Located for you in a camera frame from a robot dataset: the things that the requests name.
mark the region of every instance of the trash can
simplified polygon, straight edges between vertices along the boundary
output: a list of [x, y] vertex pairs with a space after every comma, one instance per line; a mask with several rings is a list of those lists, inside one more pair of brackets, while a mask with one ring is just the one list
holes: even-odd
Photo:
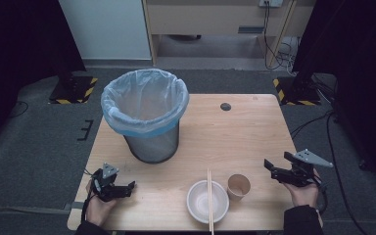
[[130, 71], [110, 82], [101, 99], [108, 125], [147, 164], [170, 159], [179, 143], [179, 120], [189, 102], [183, 80], [157, 69]]

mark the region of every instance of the plastic bag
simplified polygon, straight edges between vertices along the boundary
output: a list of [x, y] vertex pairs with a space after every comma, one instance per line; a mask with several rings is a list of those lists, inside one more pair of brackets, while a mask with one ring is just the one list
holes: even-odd
[[175, 127], [188, 102], [183, 80], [157, 69], [120, 76], [105, 87], [101, 100], [104, 118], [115, 132], [143, 138]]

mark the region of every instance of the white bowl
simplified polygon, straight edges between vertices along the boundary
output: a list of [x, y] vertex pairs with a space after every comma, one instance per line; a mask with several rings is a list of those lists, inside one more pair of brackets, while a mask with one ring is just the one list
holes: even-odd
[[[224, 218], [230, 205], [227, 193], [217, 182], [212, 182], [212, 220], [219, 222]], [[207, 180], [195, 183], [187, 196], [189, 213], [200, 222], [209, 223], [209, 190]]]

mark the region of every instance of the paper cup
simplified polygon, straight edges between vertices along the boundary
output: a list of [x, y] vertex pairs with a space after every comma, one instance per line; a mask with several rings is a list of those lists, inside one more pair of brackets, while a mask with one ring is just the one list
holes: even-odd
[[232, 201], [242, 200], [249, 193], [250, 188], [250, 181], [243, 174], [233, 174], [228, 179], [227, 194]]

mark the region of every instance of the robotic arm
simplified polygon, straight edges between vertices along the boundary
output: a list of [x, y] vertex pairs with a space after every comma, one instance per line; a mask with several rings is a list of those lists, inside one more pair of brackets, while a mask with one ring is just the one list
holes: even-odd
[[102, 201], [108, 202], [113, 198], [130, 197], [135, 186], [135, 181], [127, 186], [115, 186], [118, 176], [118, 168], [104, 163], [103, 168], [99, 168], [91, 176], [91, 189]]
[[327, 167], [333, 167], [333, 165], [308, 150], [300, 151], [295, 155], [285, 152], [284, 158], [291, 162], [291, 169], [278, 168], [268, 160], [264, 160], [264, 167], [270, 170], [271, 178], [277, 179], [279, 183], [288, 183], [297, 187], [305, 187], [308, 184], [315, 183], [323, 195], [324, 205], [319, 209], [319, 213], [323, 214], [328, 205], [326, 184], [314, 174], [313, 165]]

